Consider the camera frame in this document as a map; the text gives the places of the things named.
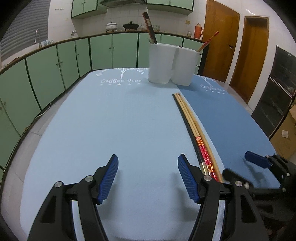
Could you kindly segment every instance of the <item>white pot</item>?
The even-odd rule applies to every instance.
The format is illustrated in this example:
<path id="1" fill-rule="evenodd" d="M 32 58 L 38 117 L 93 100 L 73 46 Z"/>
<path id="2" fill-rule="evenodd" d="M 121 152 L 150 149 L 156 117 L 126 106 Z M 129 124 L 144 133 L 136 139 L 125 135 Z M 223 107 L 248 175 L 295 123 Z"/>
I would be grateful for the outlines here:
<path id="1" fill-rule="evenodd" d="M 117 23 L 113 23 L 112 21 L 110 23 L 106 24 L 106 31 L 116 30 L 117 29 Z"/>

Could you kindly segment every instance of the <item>white plastic container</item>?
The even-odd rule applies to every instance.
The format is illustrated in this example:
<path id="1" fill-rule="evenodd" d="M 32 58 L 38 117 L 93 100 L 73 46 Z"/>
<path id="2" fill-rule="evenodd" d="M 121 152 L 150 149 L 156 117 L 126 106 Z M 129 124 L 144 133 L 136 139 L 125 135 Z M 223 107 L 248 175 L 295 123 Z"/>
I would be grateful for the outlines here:
<path id="1" fill-rule="evenodd" d="M 150 44 L 148 80 L 152 83 L 166 84 L 170 81 L 177 46 L 169 44 Z"/>
<path id="2" fill-rule="evenodd" d="M 176 85 L 189 86 L 197 64 L 199 53 L 188 48 L 178 48 L 173 63 L 174 75 L 171 80 Z"/>

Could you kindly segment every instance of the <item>pot lid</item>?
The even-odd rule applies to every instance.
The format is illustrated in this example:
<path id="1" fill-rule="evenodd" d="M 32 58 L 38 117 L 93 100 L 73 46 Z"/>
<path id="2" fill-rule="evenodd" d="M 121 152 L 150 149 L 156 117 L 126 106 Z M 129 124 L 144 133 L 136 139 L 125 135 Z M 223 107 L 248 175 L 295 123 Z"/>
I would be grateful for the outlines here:
<path id="1" fill-rule="evenodd" d="M 117 23 L 114 23 L 114 22 L 110 21 L 110 23 L 107 23 L 106 25 L 108 25 L 108 26 L 111 26 L 111 25 L 117 26 Z"/>

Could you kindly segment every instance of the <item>door frame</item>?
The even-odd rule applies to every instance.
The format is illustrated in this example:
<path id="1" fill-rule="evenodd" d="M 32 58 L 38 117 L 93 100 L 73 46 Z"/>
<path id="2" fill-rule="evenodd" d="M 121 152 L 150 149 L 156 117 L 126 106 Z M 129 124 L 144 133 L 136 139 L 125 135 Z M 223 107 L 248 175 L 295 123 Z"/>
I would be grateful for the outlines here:
<path id="1" fill-rule="evenodd" d="M 257 16 L 257 15 L 245 15 L 245 17 L 244 17 L 244 27 L 243 27 L 243 32 L 242 32 L 242 40 L 243 40 L 243 37 L 244 37 L 244 32 L 245 32 L 245 28 L 246 28 L 247 18 L 261 18 L 261 19 L 266 19 L 267 20 L 267 30 L 268 30 L 268 39 L 267 39 L 267 48 L 266 48 L 266 52 L 267 52 L 268 43 L 269 43 L 269 30 L 270 30 L 269 29 L 269 17 L 266 17 L 266 16 Z M 235 68 L 233 70 L 233 73 L 232 73 L 232 76 L 231 76 L 231 80 L 229 81 L 229 86 L 230 87 L 231 87 L 231 82 L 233 81 L 234 73 L 237 70 L 237 63 L 238 63 L 238 60 L 239 60 L 239 55 L 240 55 L 240 52 L 241 52 L 241 48 L 242 48 L 242 41 L 240 43 L 239 53 L 237 55 L 237 59 L 236 59 L 236 63 L 235 63 Z M 246 104 L 249 103 L 250 99 L 252 98 L 252 95 L 248 98 L 248 100 L 246 101 Z"/>

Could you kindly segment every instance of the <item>white sticker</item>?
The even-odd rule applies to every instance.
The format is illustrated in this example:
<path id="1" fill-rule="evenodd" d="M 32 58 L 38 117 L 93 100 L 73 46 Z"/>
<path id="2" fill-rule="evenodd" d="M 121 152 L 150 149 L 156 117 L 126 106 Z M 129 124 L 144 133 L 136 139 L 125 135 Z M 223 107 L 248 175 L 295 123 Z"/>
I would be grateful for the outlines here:
<path id="1" fill-rule="evenodd" d="M 281 131 L 281 135 L 282 135 L 282 137 L 288 138 L 289 132 L 288 131 Z"/>

